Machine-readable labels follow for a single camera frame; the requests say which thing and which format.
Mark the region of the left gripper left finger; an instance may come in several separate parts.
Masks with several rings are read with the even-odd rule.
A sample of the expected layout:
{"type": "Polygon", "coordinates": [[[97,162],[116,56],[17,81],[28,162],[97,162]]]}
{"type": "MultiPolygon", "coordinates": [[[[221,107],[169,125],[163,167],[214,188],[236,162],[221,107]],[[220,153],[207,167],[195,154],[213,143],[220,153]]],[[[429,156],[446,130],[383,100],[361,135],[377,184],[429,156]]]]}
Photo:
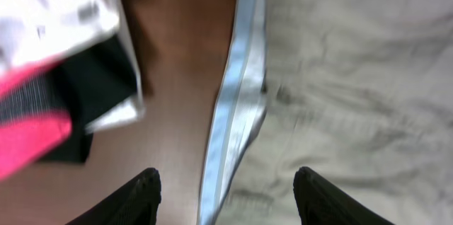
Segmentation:
{"type": "Polygon", "coordinates": [[[68,225],[155,225],[161,181],[147,168],[68,225]]]}

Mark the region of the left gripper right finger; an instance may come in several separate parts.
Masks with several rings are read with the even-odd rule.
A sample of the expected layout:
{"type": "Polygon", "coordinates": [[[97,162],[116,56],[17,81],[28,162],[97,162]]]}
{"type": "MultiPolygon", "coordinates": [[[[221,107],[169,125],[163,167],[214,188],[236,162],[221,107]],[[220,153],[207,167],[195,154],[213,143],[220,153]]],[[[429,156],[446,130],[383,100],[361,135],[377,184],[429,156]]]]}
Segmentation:
{"type": "Polygon", "coordinates": [[[293,191],[302,225],[392,225],[309,167],[295,173],[293,191]]]}

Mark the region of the khaki shorts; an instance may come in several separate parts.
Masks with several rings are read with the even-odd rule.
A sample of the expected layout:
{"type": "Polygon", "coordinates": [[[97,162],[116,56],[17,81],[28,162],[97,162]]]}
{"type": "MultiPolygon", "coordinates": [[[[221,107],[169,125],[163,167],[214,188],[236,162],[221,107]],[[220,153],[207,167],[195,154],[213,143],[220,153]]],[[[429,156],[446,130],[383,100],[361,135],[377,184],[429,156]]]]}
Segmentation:
{"type": "Polygon", "coordinates": [[[392,224],[452,223],[452,0],[238,0],[200,224],[302,224],[311,168],[392,224]]]}

